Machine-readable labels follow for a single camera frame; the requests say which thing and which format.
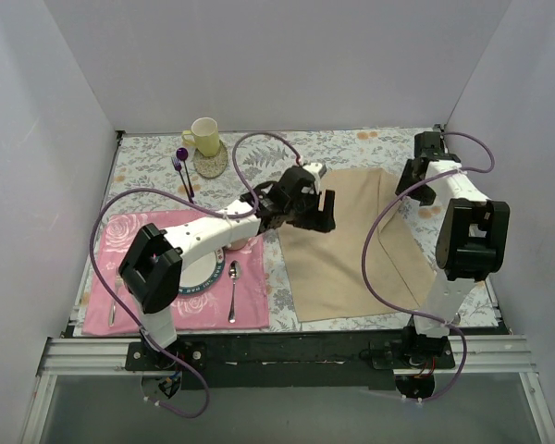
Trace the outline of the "beige cloth napkin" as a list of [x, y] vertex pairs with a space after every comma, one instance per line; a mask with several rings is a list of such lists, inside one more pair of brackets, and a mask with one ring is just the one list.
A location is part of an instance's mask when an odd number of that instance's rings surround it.
[[336, 193], [336, 228], [318, 233], [284, 225], [278, 231], [299, 321], [387, 314], [381, 299], [418, 308], [435, 273], [399, 209], [369, 231], [395, 196], [396, 176], [382, 168], [339, 169], [321, 184]]

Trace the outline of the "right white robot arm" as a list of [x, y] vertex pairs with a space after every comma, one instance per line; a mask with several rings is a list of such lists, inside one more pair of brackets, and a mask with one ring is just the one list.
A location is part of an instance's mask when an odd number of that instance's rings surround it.
[[420, 311], [402, 331], [399, 357], [410, 367], [434, 364], [451, 354], [448, 324], [475, 286], [503, 264], [511, 209], [487, 197], [467, 177], [458, 155], [448, 152], [440, 131], [414, 136], [395, 190], [421, 205], [446, 209], [435, 247], [437, 272]]

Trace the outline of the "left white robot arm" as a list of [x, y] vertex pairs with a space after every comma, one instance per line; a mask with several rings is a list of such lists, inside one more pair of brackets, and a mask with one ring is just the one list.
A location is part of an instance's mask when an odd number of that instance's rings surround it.
[[184, 269], [197, 260], [268, 230], [290, 224], [321, 233], [336, 227], [335, 192], [320, 191], [327, 168], [320, 163], [288, 168], [281, 178], [244, 193], [233, 203], [191, 222], [160, 229], [140, 228], [118, 273], [138, 304], [146, 358], [160, 370], [179, 357], [170, 305], [179, 296]]

